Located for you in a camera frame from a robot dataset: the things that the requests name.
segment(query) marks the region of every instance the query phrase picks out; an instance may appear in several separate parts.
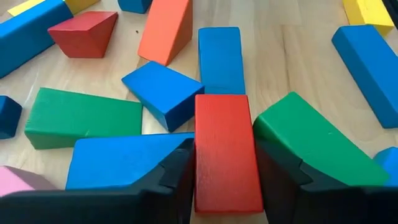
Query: light wood surface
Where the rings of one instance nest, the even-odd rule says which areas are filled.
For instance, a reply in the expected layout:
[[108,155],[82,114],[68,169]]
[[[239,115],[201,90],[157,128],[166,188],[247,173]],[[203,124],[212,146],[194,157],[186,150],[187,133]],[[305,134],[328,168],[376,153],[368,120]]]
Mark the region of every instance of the light wood surface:
[[[1,0],[0,21],[9,17],[7,9],[22,1]],[[120,12],[117,0],[102,0],[90,10]],[[398,130],[381,128],[331,43],[337,28],[348,24],[341,0],[194,0],[194,11],[193,39],[170,68],[199,79],[197,29],[239,26],[253,120],[288,92],[297,91],[369,156],[397,145]],[[147,15],[119,15],[104,59],[70,59],[54,45],[0,80],[0,95],[9,95],[24,107],[17,136],[0,141],[0,165],[43,174],[64,188],[73,149],[36,151],[23,133],[41,86],[136,100],[121,78],[146,63],[137,48]],[[387,41],[398,52],[395,29]],[[184,131],[193,131],[193,119],[177,132]],[[142,133],[165,133],[147,110]],[[260,224],[265,215],[193,214],[193,223]]]

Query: blue block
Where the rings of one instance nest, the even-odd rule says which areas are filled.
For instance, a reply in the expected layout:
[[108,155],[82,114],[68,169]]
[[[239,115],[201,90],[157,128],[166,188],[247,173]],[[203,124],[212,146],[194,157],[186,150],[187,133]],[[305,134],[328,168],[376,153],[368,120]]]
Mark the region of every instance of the blue block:
[[203,85],[156,62],[149,62],[126,75],[123,83],[170,132],[195,114],[195,95]]
[[152,0],[118,0],[123,11],[145,14]]
[[246,94],[238,27],[199,29],[199,64],[206,94]]
[[398,187],[398,148],[390,147],[377,153],[373,160],[390,174],[386,186]]
[[0,96],[0,139],[15,136],[22,107],[8,96]]
[[81,139],[75,144],[66,189],[131,185],[188,138],[194,133]]
[[332,38],[383,128],[398,128],[398,58],[372,25],[340,27]]
[[0,78],[53,45],[47,29],[72,17],[62,0],[46,0],[0,24]]

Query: green block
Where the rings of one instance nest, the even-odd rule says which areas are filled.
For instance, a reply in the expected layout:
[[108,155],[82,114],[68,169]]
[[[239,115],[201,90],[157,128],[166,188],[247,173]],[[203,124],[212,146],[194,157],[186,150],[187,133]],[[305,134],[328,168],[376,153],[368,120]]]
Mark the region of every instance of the green block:
[[253,124],[258,139],[276,142],[308,165],[350,186],[383,185],[388,173],[292,92]]
[[81,138],[141,134],[142,105],[41,88],[25,126],[35,149],[73,147]]

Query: pink block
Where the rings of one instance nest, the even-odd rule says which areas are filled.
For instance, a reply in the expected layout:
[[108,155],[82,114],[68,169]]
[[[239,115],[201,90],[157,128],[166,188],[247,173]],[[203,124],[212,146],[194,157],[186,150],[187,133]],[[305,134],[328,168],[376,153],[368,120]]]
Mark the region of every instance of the pink block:
[[55,190],[41,175],[21,169],[0,166],[0,197],[25,190]]

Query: yellow block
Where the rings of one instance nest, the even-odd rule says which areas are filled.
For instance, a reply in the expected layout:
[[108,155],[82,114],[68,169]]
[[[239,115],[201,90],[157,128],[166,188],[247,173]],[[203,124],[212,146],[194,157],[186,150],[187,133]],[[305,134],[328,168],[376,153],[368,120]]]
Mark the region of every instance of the yellow block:
[[26,10],[32,8],[33,6],[43,1],[44,0],[28,0],[24,3],[19,4],[16,7],[13,7],[12,9],[8,9],[8,13],[10,13],[12,16],[18,16],[19,14],[25,12]]
[[92,6],[100,0],[64,0],[73,14]]
[[[33,6],[36,6],[37,4],[39,4],[43,1],[44,0],[28,0],[22,4],[19,4],[16,7],[13,7],[12,9],[9,9],[8,13],[10,13],[12,16],[18,16],[19,14],[32,8]],[[90,7],[91,5],[93,5],[94,3],[96,3],[100,0],[64,0],[64,1],[68,5],[70,11],[73,14],[77,14],[80,11]]]
[[394,28],[382,0],[343,0],[343,4],[351,25],[374,25],[383,37]]

